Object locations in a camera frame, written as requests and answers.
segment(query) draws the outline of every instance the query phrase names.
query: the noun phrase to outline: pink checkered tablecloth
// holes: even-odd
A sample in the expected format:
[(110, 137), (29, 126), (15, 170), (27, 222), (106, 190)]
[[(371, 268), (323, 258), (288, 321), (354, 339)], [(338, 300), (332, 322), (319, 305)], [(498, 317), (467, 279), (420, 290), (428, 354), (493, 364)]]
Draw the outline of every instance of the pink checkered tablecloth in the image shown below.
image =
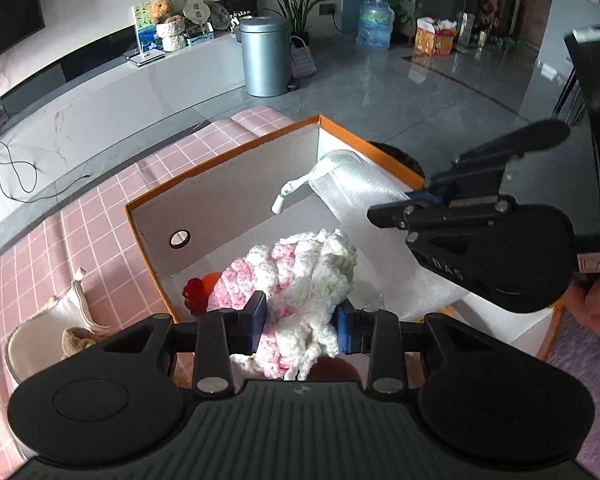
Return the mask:
[(166, 312), (126, 220), (125, 203), (201, 162), (291, 123), (269, 107), (216, 121), (85, 193), (0, 257), (0, 478), (23, 462), (6, 418), (14, 389), (4, 365), (7, 336), (49, 297), (66, 291), (78, 267), (87, 271), (82, 286), (97, 323), (122, 328), (149, 314)]

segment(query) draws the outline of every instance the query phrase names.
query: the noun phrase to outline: wall outlet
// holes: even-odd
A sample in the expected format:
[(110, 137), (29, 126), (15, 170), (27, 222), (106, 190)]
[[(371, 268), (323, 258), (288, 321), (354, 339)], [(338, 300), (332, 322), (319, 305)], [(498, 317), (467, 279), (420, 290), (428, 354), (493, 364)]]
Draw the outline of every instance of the wall outlet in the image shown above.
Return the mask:
[(336, 13), (336, 4), (320, 4), (318, 14), (320, 16), (333, 16)]

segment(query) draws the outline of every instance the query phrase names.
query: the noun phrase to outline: woven handbag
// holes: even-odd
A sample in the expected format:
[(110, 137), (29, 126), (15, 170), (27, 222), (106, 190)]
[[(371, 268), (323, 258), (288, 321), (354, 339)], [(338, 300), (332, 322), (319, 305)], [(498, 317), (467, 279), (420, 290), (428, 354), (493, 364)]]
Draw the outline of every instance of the woven handbag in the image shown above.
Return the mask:
[(311, 55), (309, 47), (306, 46), (302, 38), (298, 38), (297, 36), (291, 37), (291, 39), (294, 38), (302, 43), (303, 46), (298, 48), (294, 45), (293, 41), (291, 42), (291, 73), (295, 79), (309, 77), (311, 74), (318, 72), (314, 57)]

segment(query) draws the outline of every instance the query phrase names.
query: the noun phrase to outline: trash can lid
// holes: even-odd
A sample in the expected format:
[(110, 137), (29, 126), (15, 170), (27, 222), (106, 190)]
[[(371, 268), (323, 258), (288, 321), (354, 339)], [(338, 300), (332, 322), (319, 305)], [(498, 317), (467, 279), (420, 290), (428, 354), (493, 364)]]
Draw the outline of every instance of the trash can lid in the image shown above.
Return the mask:
[(291, 23), (282, 16), (257, 16), (240, 22), (241, 32), (275, 32), (276, 30), (291, 30)]

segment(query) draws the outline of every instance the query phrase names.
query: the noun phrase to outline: round hole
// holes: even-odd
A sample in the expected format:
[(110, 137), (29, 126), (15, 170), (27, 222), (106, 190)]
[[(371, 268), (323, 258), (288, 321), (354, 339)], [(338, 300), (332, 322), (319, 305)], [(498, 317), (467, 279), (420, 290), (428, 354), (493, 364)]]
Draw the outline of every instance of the round hole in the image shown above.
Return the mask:
[(191, 240), (191, 234), (189, 231), (177, 231), (171, 236), (169, 245), (172, 249), (181, 249), (189, 243), (189, 240)]

